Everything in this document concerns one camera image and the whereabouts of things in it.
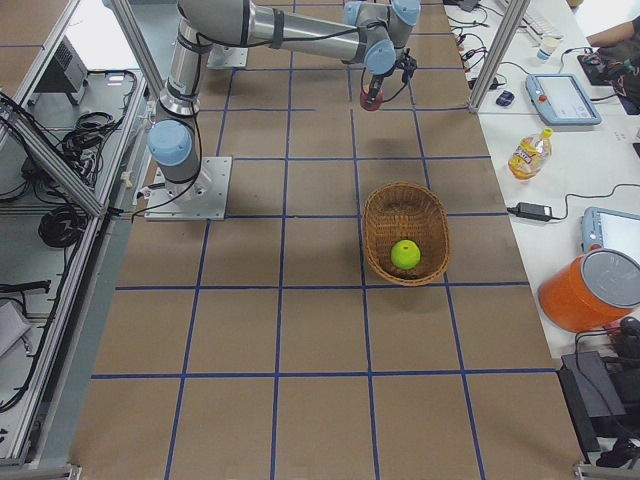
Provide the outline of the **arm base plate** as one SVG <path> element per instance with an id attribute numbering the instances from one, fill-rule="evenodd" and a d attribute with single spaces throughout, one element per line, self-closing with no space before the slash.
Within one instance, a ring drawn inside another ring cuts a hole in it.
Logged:
<path id="1" fill-rule="evenodd" d="M 167 182 L 159 167 L 155 182 L 163 186 L 150 193 L 143 212 L 149 221 L 223 220 L 232 171 L 231 157 L 204 157 L 193 185 Z"/>
<path id="2" fill-rule="evenodd" d="M 207 68 L 210 70 L 243 69 L 246 67 L 248 49 L 214 44 L 209 53 Z"/>

